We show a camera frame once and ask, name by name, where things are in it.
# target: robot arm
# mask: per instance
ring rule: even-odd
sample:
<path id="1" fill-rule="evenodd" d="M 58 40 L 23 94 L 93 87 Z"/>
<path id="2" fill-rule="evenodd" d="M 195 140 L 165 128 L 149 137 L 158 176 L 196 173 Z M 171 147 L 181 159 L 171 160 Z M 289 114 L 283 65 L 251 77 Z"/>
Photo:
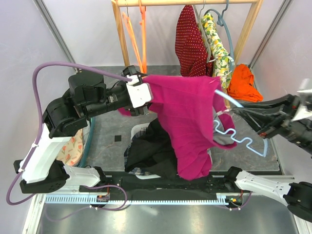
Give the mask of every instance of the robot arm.
<path id="1" fill-rule="evenodd" d="M 312 222 L 312 184 L 307 182 L 286 183 L 253 175 L 237 167 L 231 167 L 222 183 L 229 191 L 236 188 L 252 191 L 272 198 L 297 217 Z"/>
<path id="2" fill-rule="evenodd" d="M 64 185 L 93 187 L 106 177 L 100 167 L 90 169 L 64 165 L 56 156 L 76 132 L 87 126 L 91 117 L 119 108 L 130 110 L 133 116 L 148 112 L 152 94 L 148 84 L 142 83 L 141 74 L 134 66 L 123 71 L 130 82 L 118 81 L 107 89 L 102 75 L 80 70 L 69 77 L 69 89 L 53 100 L 43 114 L 43 132 L 36 150 L 22 174 L 23 193 L 51 193 Z M 24 160 L 14 162 L 16 172 Z"/>
<path id="3" fill-rule="evenodd" d="M 312 80 L 304 80 L 300 96 L 286 95 L 276 100 L 242 103 L 232 111 L 243 117 L 262 138 L 281 135 L 312 154 Z"/>

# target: wooden clothes rack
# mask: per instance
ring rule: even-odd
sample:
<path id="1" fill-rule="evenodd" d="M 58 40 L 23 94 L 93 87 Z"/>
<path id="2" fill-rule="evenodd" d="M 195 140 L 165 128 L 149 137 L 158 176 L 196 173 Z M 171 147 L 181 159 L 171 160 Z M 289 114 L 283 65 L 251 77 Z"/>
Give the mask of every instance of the wooden clothes rack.
<path id="1" fill-rule="evenodd" d="M 236 47 L 234 49 L 235 64 L 238 63 L 244 46 L 247 42 L 249 34 L 253 28 L 255 19 L 259 13 L 263 0 L 230 0 L 230 4 L 235 3 L 251 3 L 248 15 L 246 17 L 244 26 L 239 35 Z M 168 6 L 168 5 L 203 5 L 203 4 L 226 4 L 226 0 L 141 0 L 142 6 Z M 121 7 L 139 6 L 139 0 L 112 0 L 113 11 L 125 66 L 130 65 L 128 49 L 126 44 L 125 33 L 122 25 L 122 18 L 120 13 Z"/>

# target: clothes hanger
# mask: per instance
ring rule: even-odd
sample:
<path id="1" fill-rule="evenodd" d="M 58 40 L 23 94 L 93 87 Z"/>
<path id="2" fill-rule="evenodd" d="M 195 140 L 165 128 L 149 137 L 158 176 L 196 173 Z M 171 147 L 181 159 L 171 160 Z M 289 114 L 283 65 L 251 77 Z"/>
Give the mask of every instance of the clothes hanger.
<path id="1" fill-rule="evenodd" d="M 224 92 L 220 91 L 220 90 L 215 90 L 214 91 L 216 94 L 222 96 L 223 98 L 227 99 L 228 101 L 230 101 L 231 103 L 233 103 L 235 106 L 240 107 L 240 108 L 244 108 L 242 104 L 240 104 L 238 101 L 236 101 L 234 98 L 230 97 L 229 95 L 225 94 Z M 220 126 L 220 122 L 218 120 L 214 120 L 214 122 L 216 123 L 216 127 L 214 128 L 214 130 L 220 134 L 228 134 L 229 132 L 233 132 L 231 135 L 231 139 L 237 143 L 242 143 L 246 140 L 248 140 L 249 142 L 246 144 L 246 148 L 249 149 L 250 151 L 254 152 L 255 154 L 262 156 L 262 157 L 266 157 L 267 152 L 268 152 L 268 139 L 263 139 L 263 143 L 264 143 L 264 149 L 263 149 L 263 153 L 260 153 L 256 150 L 254 150 L 253 148 L 250 147 L 250 145 L 252 144 L 253 140 L 250 137 L 245 137 L 242 140 L 237 140 L 235 138 L 236 135 L 236 130 L 233 128 L 229 128 L 228 130 L 226 130 L 225 132 L 222 132 L 220 130 L 218 130 L 218 127 Z"/>
<path id="2" fill-rule="evenodd" d="M 146 62 L 146 6 L 142 6 L 142 0 L 139 0 L 139 7 L 141 12 L 141 18 L 142 21 L 140 22 L 140 25 L 142 27 L 142 67 L 143 67 L 143 73 L 147 73 L 147 62 Z"/>
<path id="3" fill-rule="evenodd" d="M 222 13 L 220 14 L 218 11 L 214 10 L 214 9 L 209 9 L 205 12 L 205 14 L 207 14 L 208 12 L 210 11 L 213 11 L 215 12 L 217 15 L 218 15 L 218 20 L 217 20 L 217 24 L 221 27 L 224 27 L 225 29 L 225 32 L 226 32 L 226 35 L 227 35 L 227 38 L 228 38 L 228 41 L 229 41 L 229 46 L 230 46 L 230 53 L 227 55 L 227 56 L 220 56 L 221 57 L 228 57 L 229 58 L 229 67 L 230 67 L 230 71 L 229 71 L 229 74 L 231 74 L 233 71 L 234 71 L 234 68 L 235 68 L 235 61 L 233 59 L 233 56 L 234 56 L 234 49 L 233 49 L 233 42 L 232 42 L 232 38 L 231 38 L 231 34 L 230 34 L 230 31 L 229 31 L 229 28 L 226 24 L 226 22 L 224 21 L 223 19 L 223 15 L 224 15 L 224 12 L 227 11 L 228 7 L 229 7 L 229 3 L 230 1 L 227 0 L 226 1 L 226 6 L 225 8 L 223 9 Z"/>
<path id="4" fill-rule="evenodd" d="M 141 58 L 140 58 L 140 53 L 139 53 L 139 50 L 138 50 L 138 47 L 137 47 L 137 41 L 136 41 L 135 33 L 133 31 L 133 27 L 132 27 L 129 15 L 126 16 L 126 14 L 124 12 L 122 12 L 122 17 L 123 17 L 124 23 L 126 25 L 126 28 L 127 28 L 127 31 L 128 31 L 128 34 L 129 34 L 129 37 L 130 37 L 130 40 L 131 40 L 131 43 L 132 43 L 132 46 L 133 46 L 133 50 L 135 51 L 135 55 L 136 55 L 136 59 L 137 59 L 137 62 L 138 62 L 138 66 L 140 68 L 140 71 L 143 72 L 143 65 L 142 65 L 142 61 L 141 61 Z"/>
<path id="5" fill-rule="evenodd" d="M 208 54 L 206 63 L 208 63 L 208 62 L 211 62 L 211 61 L 210 61 L 211 49 L 210 49 L 210 45 L 209 45 L 209 43 L 208 43 L 208 40 L 207 40 L 205 31 L 204 31 L 203 25 L 201 24 L 201 20 L 200 20 L 200 13 L 201 13 L 202 9 L 200 10 L 200 13 L 198 14 L 198 11 L 197 11 L 197 8 L 196 8 L 195 5 L 193 6 L 193 8 L 194 8 L 194 11 L 195 11 L 195 14 L 196 14 L 197 22 L 198 22 L 198 24 L 199 24 L 199 28 L 200 28 L 201 35 L 202 35 L 203 38 L 204 38 L 204 44 L 205 44 L 205 47 L 206 47 L 206 52 L 207 52 L 207 54 Z"/>

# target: red polka dot garment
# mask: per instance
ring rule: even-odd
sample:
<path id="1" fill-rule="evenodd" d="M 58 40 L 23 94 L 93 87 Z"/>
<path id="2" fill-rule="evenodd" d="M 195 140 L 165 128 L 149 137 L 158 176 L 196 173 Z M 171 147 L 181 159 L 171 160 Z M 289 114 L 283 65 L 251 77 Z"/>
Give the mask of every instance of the red polka dot garment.
<path id="1" fill-rule="evenodd" d="M 183 77 L 213 75 L 213 62 L 206 63 L 207 52 L 199 31 L 193 7 L 186 5 L 178 19 L 175 53 L 180 61 Z"/>

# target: orange hanger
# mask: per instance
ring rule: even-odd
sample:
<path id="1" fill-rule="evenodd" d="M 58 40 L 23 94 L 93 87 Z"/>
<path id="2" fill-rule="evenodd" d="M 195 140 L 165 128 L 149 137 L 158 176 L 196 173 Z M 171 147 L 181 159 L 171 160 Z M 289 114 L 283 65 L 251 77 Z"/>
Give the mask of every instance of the orange hanger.
<path id="1" fill-rule="evenodd" d="M 138 2 L 139 2 L 141 17 L 142 17 L 142 21 L 140 22 L 140 25 L 142 26 L 142 52 L 143 52 L 142 66 L 143 66 L 143 73 L 147 73 L 147 63 L 146 63 L 146 24 L 145 24 L 146 6 L 142 6 L 142 0 L 139 0 Z"/>
<path id="2" fill-rule="evenodd" d="M 135 33 L 133 31 L 133 28 L 132 28 L 132 24 L 131 24 L 130 18 L 124 12 L 122 12 L 122 17 L 123 17 L 124 23 L 126 25 L 129 37 L 131 39 L 131 43 L 132 43 L 133 49 L 135 51 L 135 55 L 136 55 L 136 59 L 138 61 L 138 65 L 139 65 L 140 71 L 142 73 L 145 73 L 145 71 L 143 69 L 143 66 L 142 66 L 142 61 L 141 61 L 141 58 L 140 58 L 140 53 L 138 51 L 137 41 L 136 41 Z"/>

